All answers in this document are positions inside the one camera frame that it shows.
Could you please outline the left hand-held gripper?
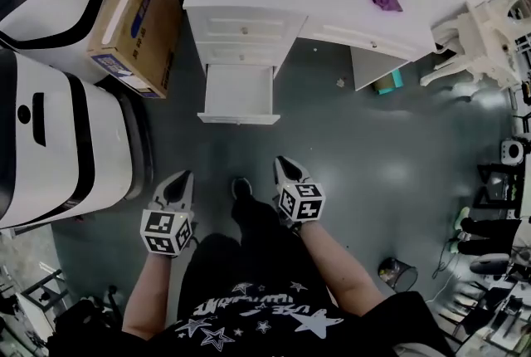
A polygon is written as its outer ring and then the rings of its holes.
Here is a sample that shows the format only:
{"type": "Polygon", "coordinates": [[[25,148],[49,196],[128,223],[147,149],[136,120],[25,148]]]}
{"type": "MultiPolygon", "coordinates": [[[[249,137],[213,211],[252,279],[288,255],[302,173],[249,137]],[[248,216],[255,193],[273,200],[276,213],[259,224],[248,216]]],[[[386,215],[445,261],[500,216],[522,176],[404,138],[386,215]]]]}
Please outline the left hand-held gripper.
{"type": "Polygon", "coordinates": [[[193,236],[194,174],[183,170],[170,175],[155,189],[153,200],[143,210],[140,235],[147,250],[178,257],[193,236]]]}

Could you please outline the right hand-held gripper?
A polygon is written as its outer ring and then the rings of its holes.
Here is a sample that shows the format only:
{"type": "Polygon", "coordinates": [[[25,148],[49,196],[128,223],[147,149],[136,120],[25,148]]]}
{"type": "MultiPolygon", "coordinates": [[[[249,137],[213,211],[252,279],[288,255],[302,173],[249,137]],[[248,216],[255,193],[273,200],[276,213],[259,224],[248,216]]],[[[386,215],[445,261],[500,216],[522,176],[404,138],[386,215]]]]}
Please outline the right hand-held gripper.
{"type": "Polygon", "coordinates": [[[288,157],[275,157],[273,167],[280,214],[293,223],[320,220],[326,202],[322,184],[305,183],[311,180],[309,171],[288,157]]]}

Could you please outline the white cabinet door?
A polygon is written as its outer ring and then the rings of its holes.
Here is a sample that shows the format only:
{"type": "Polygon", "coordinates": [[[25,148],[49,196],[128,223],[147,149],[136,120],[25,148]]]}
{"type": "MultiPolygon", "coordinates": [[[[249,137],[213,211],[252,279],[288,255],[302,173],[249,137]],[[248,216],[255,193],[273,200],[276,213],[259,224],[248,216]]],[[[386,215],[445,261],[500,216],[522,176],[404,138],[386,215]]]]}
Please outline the white cabinet door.
{"type": "Polygon", "coordinates": [[[204,110],[197,114],[204,123],[273,125],[272,66],[210,65],[204,110]]]}

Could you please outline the person's left forearm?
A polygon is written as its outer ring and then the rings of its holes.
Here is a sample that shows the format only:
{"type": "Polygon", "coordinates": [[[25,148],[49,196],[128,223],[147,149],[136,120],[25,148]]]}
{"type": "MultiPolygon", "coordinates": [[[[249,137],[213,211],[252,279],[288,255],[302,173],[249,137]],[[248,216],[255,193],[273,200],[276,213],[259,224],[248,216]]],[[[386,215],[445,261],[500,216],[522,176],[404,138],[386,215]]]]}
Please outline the person's left forearm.
{"type": "Polygon", "coordinates": [[[125,307],[122,331],[142,340],[161,334],[178,318],[173,259],[149,253],[125,307]]]}

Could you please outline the person's right forearm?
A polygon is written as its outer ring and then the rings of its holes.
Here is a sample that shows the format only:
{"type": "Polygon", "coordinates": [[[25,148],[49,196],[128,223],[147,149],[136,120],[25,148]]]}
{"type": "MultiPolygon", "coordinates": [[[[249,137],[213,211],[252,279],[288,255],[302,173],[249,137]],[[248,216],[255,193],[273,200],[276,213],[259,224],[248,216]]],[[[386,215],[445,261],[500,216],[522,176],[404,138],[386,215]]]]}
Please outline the person's right forearm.
{"type": "Polygon", "coordinates": [[[361,263],[320,223],[303,223],[300,237],[343,311],[363,316],[386,300],[361,263]]]}

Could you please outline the small white drawer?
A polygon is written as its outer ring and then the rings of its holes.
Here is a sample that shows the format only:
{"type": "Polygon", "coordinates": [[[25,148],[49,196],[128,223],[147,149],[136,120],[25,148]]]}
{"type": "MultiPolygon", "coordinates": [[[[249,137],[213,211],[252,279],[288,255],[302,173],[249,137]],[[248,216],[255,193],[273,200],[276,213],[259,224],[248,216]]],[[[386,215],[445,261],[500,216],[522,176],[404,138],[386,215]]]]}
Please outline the small white drawer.
{"type": "Polygon", "coordinates": [[[198,42],[197,50],[202,61],[209,65],[279,66],[290,48],[266,44],[198,42]]]}
{"type": "Polygon", "coordinates": [[[215,17],[189,13],[194,36],[200,42],[279,44],[296,37],[303,17],[215,17]]]}

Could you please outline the teal box under desk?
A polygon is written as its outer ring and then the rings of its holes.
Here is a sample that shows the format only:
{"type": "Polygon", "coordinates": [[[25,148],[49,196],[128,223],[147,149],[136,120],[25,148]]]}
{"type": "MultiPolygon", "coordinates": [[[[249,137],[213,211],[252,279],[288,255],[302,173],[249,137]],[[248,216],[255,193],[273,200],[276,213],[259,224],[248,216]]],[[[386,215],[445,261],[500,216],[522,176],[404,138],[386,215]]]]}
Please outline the teal box under desk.
{"type": "Polygon", "coordinates": [[[386,74],[372,83],[373,90],[379,95],[389,94],[403,87],[402,74],[399,69],[386,74]]]}

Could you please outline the wide white drawer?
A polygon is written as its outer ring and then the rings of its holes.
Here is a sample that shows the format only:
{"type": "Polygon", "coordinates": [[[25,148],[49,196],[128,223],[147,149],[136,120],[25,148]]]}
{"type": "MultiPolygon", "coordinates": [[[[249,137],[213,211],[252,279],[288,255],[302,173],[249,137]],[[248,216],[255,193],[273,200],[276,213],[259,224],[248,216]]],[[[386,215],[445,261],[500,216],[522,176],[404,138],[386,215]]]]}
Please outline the wide white drawer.
{"type": "Polygon", "coordinates": [[[407,61],[415,61],[428,53],[427,48],[401,38],[380,37],[350,27],[336,27],[309,17],[302,26],[299,37],[375,51],[407,61]]]}

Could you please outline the person's black shoe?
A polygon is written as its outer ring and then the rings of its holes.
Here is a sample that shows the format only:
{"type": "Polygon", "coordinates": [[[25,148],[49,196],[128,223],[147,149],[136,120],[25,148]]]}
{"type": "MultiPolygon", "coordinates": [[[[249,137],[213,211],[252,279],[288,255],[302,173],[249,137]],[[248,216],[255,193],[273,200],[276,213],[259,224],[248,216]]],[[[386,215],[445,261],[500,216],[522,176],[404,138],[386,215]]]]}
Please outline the person's black shoe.
{"type": "Polygon", "coordinates": [[[235,200],[251,198],[252,186],[246,178],[234,178],[231,182],[231,194],[235,200]]]}

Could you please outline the person's black trouser leg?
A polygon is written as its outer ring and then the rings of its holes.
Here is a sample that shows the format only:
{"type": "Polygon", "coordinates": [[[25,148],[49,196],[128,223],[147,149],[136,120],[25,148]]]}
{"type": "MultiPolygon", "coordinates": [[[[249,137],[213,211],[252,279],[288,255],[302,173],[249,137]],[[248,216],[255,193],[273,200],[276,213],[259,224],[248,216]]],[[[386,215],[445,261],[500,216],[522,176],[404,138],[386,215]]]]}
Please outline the person's black trouser leg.
{"type": "Polygon", "coordinates": [[[291,233],[280,224],[273,207],[252,195],[239,196],[231,215],[241,230],[241,247],[249,259],[262,265],[270,265],[280,259],[291,233]]]}

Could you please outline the black star-print shirt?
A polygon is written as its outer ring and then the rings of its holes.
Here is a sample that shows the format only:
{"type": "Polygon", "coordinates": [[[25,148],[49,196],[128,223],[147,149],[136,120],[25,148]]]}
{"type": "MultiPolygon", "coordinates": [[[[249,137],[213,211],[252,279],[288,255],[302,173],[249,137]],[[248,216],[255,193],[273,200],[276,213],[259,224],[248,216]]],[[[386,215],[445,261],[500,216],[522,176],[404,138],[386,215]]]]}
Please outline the black star-print shirt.
{"type": "Polygon", "coordinates": [[[338,308],[297,236],[279,259],[220,234],[183,279],[178,319],[150,339],[62,318],[50,357],[455,357],[422,297],[403,292],[366,315],[338,308]]]}

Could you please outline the brown cardboard box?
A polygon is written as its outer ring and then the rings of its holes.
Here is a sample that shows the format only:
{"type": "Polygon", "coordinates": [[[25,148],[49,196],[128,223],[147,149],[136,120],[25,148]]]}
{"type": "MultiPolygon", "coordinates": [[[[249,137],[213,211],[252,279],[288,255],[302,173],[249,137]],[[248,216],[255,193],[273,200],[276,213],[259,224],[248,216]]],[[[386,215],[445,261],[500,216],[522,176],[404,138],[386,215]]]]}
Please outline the brown cardboard box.
{"type": "Polygon", "coordinates": [[[142,97],[164,99],[182,15],[180,0],[105,0],[88,57],[142,97]]]}

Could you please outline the black metal stool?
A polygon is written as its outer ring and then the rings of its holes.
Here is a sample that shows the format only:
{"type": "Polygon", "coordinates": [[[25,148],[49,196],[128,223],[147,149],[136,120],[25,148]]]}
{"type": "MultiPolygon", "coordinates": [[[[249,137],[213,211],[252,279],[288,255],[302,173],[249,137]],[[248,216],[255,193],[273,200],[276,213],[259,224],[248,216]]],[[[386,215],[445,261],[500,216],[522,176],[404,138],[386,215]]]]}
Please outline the black metal stool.
{"type": "Polygon", "coordinates": [[[477,170],[481,185],[474,198],[474,208],[504,210],[520,218],[524,166],[478,164],[477,170]]]}

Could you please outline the grey domed device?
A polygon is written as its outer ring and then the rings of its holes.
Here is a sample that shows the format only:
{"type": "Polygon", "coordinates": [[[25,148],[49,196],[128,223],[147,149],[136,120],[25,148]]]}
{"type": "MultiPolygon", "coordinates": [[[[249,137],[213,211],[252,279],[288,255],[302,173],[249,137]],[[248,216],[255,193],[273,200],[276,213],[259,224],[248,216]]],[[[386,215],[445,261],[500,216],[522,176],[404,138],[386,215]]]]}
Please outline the grey domed device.
{"type": "Polygon", "coordinates": [[[508,270],[509,263],[509,254],[485,254],[470,263],[470,271],[478,275],[503,276],[508,270]]]}

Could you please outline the small white appliance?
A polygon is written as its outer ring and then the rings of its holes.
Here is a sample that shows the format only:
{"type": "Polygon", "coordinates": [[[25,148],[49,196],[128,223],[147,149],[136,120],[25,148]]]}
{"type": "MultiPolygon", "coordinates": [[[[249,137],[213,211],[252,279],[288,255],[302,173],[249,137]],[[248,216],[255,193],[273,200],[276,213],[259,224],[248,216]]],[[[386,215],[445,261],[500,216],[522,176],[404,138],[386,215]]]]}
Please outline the small white appliance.
{"type": "Polygon", "coordinates": [[[524,145],[518,140],[506,139],[500,145],[501,164],[515,166],[524,159],[524,145]]]}

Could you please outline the white vanity table with mirror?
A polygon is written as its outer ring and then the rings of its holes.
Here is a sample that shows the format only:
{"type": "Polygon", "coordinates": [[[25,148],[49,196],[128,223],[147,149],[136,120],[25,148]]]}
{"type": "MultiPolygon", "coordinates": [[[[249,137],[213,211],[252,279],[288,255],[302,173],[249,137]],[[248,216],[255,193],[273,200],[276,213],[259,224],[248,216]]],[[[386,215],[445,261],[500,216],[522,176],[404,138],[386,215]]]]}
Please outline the white vanity table with mirror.
{"type": "Polygon", "coordinates": [[[531,34],[531,0],[489,0],[465,6],[465,12],[431,30],[441,46],[437,53],[451,50],[455,55],[434,66],[420,85],[461,71],[468,71],[473,83],[488,76],[501,89],[519,85],[524,69],[517,40],[531,34]]]}

